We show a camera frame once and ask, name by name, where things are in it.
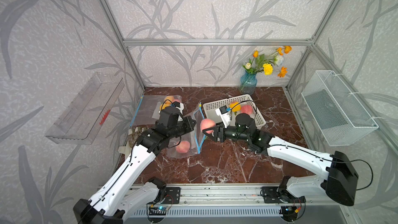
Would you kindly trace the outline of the yellow peach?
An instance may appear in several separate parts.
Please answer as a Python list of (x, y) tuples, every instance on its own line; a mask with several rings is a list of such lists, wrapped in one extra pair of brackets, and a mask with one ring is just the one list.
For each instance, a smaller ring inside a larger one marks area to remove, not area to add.
[(170, 104), (169, 103), (164, 103), (164, 104), (161, 104), (161, 106), (160, 106), (160, 110), (163, 110), (163, 109), (165, 109), (166, 107), (169, 107), (170, 106)]
[(230, 110), (232, 111), (232, 112), (238, 112), (238, 111), (240, 111), (241, 110), (241, 105), (240, 105), (240, 103), (239, 102), (232, 102), (231, 104), (230, 104)]

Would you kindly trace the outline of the pink peach top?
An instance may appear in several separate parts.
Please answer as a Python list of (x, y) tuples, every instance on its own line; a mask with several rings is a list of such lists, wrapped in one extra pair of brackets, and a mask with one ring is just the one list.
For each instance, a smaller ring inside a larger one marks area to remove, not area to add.
[(205, 133), (212, 134), (214, 132), (213, 128), (215, 126), (216, 126), (216, 123), (213, 120), (211, 120), (211, 119), (203, 119), (201, 121), (201, 124), (200, 124), (200, 129), (201, 129), (201, 132), (203, 132), (203, 130), (210, 128), (210, 130), (205, 131)]

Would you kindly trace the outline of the clear zip-top bag blue zipper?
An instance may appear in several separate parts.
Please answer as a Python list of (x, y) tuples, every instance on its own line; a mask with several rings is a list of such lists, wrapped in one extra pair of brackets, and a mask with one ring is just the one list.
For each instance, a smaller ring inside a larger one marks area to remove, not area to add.
[(143, 95), (131, 121), (130, 127), (153, 125), (160, 117), (160, 107), (166, 95)]

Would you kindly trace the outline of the white plastic fruit basket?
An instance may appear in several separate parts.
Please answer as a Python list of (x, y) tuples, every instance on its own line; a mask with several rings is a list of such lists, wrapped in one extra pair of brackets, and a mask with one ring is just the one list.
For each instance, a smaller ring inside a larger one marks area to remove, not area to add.
[(228, 111), (226, 114), (226, 116), (230, 118), (229, 125), (235, 125), (237, 115), (242, 113), (246, 113), (254, 119), (258, 129), (261, 129), (266, 124), (260, 110), (248, 94), (205, 103), (203, 104), (203, 109), (208, 119), (211, 119), (215, 123), (220, 123), (226, 118), (217, 115), (217, 110), (224, 106), (232, 110)]

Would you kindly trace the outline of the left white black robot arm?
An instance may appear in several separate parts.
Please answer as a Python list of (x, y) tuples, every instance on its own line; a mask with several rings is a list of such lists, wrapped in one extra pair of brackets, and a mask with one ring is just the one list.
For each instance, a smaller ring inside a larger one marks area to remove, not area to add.
[(137, 139), (121, 167), (90, 199), (80, 199), (73, 211), (79, 224), (122, 224), (148, 203), (158, 203), (165, 197), (166, 184), (151, 179), (140, 189), (129, 189), (143, 170), (169, 148), (170, 140), (192, 132), (197, 122), (182, 115), (183, 104), (173, 102), (160, 111), (160, 118), (151, 129)]

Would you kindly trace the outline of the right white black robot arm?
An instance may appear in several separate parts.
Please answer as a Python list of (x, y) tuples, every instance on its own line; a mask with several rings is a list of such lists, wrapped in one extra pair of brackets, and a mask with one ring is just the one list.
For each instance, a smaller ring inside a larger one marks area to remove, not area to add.
[(342, 152), (329, 154), (294, 145), (258, 129), (247, 114), (237, 115), (235, 125), (229, 126), (204, 119), (200, 130), (215, 142), (245, 141), (257, 154), (288, 161), (313, 173), (307, 177), (287, 176), (279, 186), (281, 195), (291, 198), (327, 196), (341, 205), (354, 205), (359, 175)]

